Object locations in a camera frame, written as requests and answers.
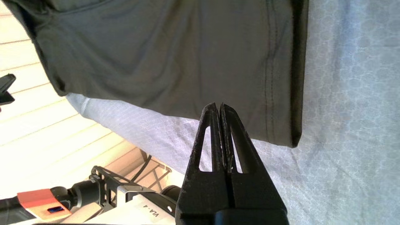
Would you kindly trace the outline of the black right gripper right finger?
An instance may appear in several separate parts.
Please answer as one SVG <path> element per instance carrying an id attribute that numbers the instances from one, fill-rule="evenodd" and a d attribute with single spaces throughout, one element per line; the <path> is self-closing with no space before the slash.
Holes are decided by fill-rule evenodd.
<path id="1" fill-rule="evenodd" d="M 220 107 L 231 218 L 287 219 L 286 206 L 237 112 Z"/>

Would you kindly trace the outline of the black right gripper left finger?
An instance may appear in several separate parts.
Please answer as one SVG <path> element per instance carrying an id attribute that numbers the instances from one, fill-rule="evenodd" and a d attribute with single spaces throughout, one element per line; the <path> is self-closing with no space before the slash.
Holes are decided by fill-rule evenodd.
<path id="1" fill-rule="evenodd" d="M 200 170 L 205 131 L 210 128 L 212 170 Z M 207 104 L 201 114 L 199 127 L 186 169 L 184 182 L 176 204 L 177 224 L 214 224 L 215 214 L 229 207 L 226 185 L 226 157 L 219 112 L 215 103 Z"/>

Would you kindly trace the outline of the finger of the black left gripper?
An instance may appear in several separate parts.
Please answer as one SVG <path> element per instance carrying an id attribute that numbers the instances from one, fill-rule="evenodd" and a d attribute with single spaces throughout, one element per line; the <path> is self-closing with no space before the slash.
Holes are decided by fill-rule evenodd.
<path id="1" fill-rule="evenodd" d="M 10 93 L 2 93 L 0 94 L 0 105 L 11 104 L 15 101 L 13 96 Z"/>
<path id="2" fill-rule="evenodd" d="M 16 76 L 10 73 L 3 77 L 0 77 L 0 93 L 7 92 L 7 90 L 11 87 L 15 80 Z"/>

